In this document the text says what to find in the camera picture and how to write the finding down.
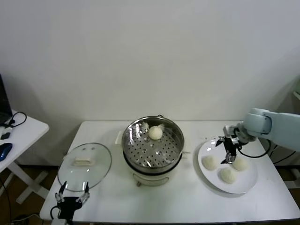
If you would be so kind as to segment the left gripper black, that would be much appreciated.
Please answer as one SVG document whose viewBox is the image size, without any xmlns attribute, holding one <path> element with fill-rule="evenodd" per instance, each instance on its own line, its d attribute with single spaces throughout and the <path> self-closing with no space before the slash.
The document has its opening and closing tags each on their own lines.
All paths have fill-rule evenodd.
<svg viewBox="0 0 300 225">
<path fill-rule="evenodd" d="M 86 183 L 84 193 L 80 197 L 64 197 L 63 192 L 66 188 L 67 182 L 65 181 L 60 187 L 59 191 L 55 193 L 55 199 L 58 203 L 60 213 L 59 219 L 73 219 L 76 210 L 82 207 L 82 202 L 86 202 L 90 197 L 89 183 Z"/>
</svg>

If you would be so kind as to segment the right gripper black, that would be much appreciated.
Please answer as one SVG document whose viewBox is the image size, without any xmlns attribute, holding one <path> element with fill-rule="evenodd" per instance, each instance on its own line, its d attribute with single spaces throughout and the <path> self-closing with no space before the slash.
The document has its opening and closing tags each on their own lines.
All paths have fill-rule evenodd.
<svg viewBox="0 0 300 225">
<path fill-rule="evenodd" d="M 231 138 L 228 137 L 220 137 L 216 142 L 216 147 L 223 144 L 226 150 L 225 159 L 221 162 L 222 164 L 231 164 L 236 159 L 236 147 L 231 141 Z"/>
</svg>

